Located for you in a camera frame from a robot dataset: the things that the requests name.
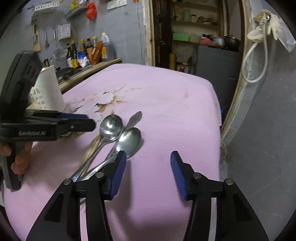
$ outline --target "red plastic bag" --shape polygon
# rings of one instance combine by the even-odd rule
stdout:
[[[93,20],[96,17],[96,7],[94,2],[87,4],[88,10],[86,11],[86,16],[89,20]]]

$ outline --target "green container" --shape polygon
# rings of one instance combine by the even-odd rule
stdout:
[[[189,42],[188,34],[173,33],[173,40]]]

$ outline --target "wooden shelf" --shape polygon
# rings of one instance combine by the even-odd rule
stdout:
[[[217,7],[212,7],[212,6],[203,5],[203,4],[195,4],[195,3],[189,3],[189,2],[173,2],[173,4],[174,5],[178,5],[180,7],[198,8],[198,9],[203,9],[203,10],[218,12],[218,8]]]
[[[203,46],[210,46],[210,47],[223,47],[222,45],[218,45],[218,44],[202,44],[202,43],[195,43],[195,42],[186,42],[186,41],[178,41],[178,40],[173,40],[173,42],[178,42],[178,43],[188,43],[188,44],[193,44],[193,45],[203,45]]]
[[[197,23],[197,22],[191,22],[191,21],[176,21],[176,20],[173,20],[172,24],[190,25],[190,26],[194,26],[194,27],[201,27],[201,28],[209,28],[209,29],[218,30],[218,26],[216,26],[216,25]]]

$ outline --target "spoon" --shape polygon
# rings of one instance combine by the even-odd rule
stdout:
[[[83,163],[83,165],[70,177],[72,181],[76,182],[85,169],[93,162],[100,150],[108,143],[114,142],[123,130],[122,119],[117,115],[109,115],[103,119],[100,125],[99,134],[101,136],[101,143],[91,154],[91,156]]]
[[[141,119],[142,119],[142,112],[138,111],[136,114],[132,115],[132,117],[129,119],[129,121],[123,131],[126,131],[126,130],[134,127]],[[114,148],[115,148],[115,145],[112,147],[109,154],[106,156],[105,160],[107,160],[111,156],[113,156]]]
[[[141,132],[138,128],[133,127],[128,129],[127,131],[123,132],[120,136],[120,138],[117,139],[115,145],[114,145],[114,152],[112,156],[103,161],[101,164],[97,165],[90,171],[86,173],[85,176],[80,177],[78,181],[87,180],[90,177],[92,177],[94,174],[96,174],[100,169],[102,169],[107,164],[114,161],[119,151],[124,151],[126,153],[126,159],[133,156],[140,147],[141,144]]]

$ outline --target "pot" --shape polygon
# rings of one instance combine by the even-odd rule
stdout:
[[[213,38],[213,42],[215,42],[218,45],[224,46],[224,39],[223,38],[215,37],[215,38]]]
[[[224,48],[232,51],[239,51],[240,41],[237,38],[224,36]]]

